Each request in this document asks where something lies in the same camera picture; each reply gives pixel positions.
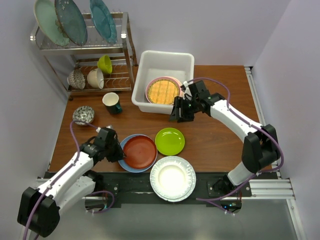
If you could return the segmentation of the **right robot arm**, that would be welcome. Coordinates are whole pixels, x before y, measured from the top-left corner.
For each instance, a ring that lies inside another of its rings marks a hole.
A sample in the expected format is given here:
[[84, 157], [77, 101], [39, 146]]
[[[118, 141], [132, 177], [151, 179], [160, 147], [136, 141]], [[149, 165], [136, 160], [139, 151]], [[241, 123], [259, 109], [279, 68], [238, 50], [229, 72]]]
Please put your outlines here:
[[215, 187], [230, 197], [241, 190], [241, 184], [281, 157], [275, 128], [251, 120], [230, 104], [230, 99], [219, 93], [211, 94], [203, 80], [185, 81], [181, 87], [183, 96], [173, 102], [170, 120], [192, 122], [196, 113], [204, 113], [228, 127], [242, 141], [240, 163]]

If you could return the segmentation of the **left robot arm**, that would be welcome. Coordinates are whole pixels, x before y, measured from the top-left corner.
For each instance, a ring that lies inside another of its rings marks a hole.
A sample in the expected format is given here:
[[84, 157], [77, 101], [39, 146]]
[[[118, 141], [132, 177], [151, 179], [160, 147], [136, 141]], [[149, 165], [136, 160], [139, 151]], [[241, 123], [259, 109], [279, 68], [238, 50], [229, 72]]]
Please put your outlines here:
[[49, 180], [36, 188], [28, 187], [21, 196], [17, 222], [41, 237], [49, 236], [58, 226], [62, 214], [87, 195], [99, 196], [104, 184], [92, 168], [103, 159], [117, 162], [125, 157], [116, 131], [96, 128], [97, 135], [76, 145], [71, 160]]

